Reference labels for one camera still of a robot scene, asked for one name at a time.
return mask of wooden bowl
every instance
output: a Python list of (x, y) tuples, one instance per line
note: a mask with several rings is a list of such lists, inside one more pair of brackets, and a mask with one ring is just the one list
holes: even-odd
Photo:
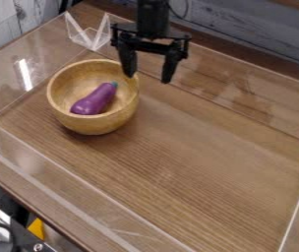
[[(79, 115), (72, 104), (106, 82), (118, 82), (113, 103), (105, 113)], [(127, 78), (121, 64), (111, 60), (86, 60), (63, 68), (52, 77), (47, 98), (60, 123), (85, 135), (102, 135), (117, 130), (131, 118), (139, 102), (138, 77)]]

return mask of yellow object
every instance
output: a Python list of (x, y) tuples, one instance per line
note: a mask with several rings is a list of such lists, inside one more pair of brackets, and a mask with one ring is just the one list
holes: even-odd
[[(79, 115), (70, 112), (74, 103), (105, 82), (118, 82), (113, 104), (105, 113)], [(121, 64), (111, 60), (81, 61), (52, 77), (47, 97), (60, 123), (85, 135), (102, 135), (117, 130), (131, 118), (139, 101), (137, 75), (127, 78)]]
[(43, 222), (40, 219), (36, 219), (34, 221), (34, 223), (30, 226), (30, 231), (38, 238), (44, 240), (44, 229), (43, 229)]

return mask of wooden table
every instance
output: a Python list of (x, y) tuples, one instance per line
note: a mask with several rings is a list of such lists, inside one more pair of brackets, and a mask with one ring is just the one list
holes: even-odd
[[(72, 12), (82, 25), (103, 15), (86, 3)], [(40, 32), (63, 32), (62, 22)], [(205, 47), (190, 52), (170, 86), (159, 58), (141, 55), (139, 109), (106, 136), (60, 126), (47, 80), (0, 114), (0, 185), (89, 251), (280, 247), (299, 198), (299, 81)], [(115, 58), (111, 47), (72, 61), (105, 55)]]

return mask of purple eggplant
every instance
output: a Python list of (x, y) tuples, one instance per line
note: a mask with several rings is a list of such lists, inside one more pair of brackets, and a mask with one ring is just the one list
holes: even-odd
[(71, 112), (82, 115), (101, 114), (111, 103), (117, 93), (118, 83), (103, 83), (101, 86), (71, 107)]

